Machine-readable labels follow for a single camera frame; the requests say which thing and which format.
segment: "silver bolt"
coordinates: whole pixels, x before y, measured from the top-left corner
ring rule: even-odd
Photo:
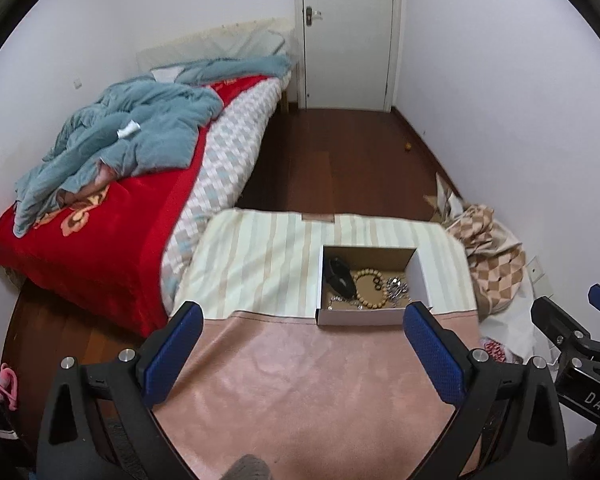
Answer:
[[[531,362],[534,364],[534,366],[536,368],[540,368],[541,370],[542,370],[542,368],[546,368],[546,361],[544,360],[544,358],[540,357],[539,355],[537,355],[533,359],[531,359]]]
[[[118,359],[120,359],[123,363],[132,361],[134,357],[136,357],[136,351],[132,348],[125,348],[118,354]]]
[[[73,357],[65,357],[62,359],[62,361],[60,361],[60,367],[64,368],[65,370],[68,370],[73,365],[75,365],[75,359]]]
[[[476,348],[471,352],[472,357],[479,363],[483,363],[489,360],[489,354],[482,348]]]

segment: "door handle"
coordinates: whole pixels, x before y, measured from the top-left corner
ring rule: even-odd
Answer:
[[[311,27],[314,23],[314,20],[321,20],[322,13],[320,10],[314,10],[312,6],[307,6],[306,8],[306,26]]]

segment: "white box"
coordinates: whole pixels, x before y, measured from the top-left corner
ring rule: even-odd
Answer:
[[[409,284],[411,301],[421,301],[429,306],[429,293],[422,272],[417,248],[323,246],[320,251],[318,297],[316,299],[315,320],[318,325],[341,326],[384,326],[401,325],[407,301],[397,308],[384,307],[376,310],[359,310],[348,303],[333,302],[328,309],[329,299],[337,294],[323,280],[322,266],[325,258],[335,256],[344,260],[352,272],[360,269],[376,269],[387,279],[393,276],[405,277]]]

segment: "red blanket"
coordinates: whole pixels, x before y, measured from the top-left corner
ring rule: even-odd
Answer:
[[[212,87],[227,106],[263,79]],[[7,209],[0,217],[0,265],[143,336],[163,327],[162,252],[200,172],[207,130],[200,130],[188,169],[112,182],[22,238],[13,234],[13,207]]]

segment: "bed leg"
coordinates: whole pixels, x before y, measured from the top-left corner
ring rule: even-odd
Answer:
[[[282,98],[280,99],[280,111],[283,114],[289,113],[289,97],[286,94],[286,90],[282,92]]]

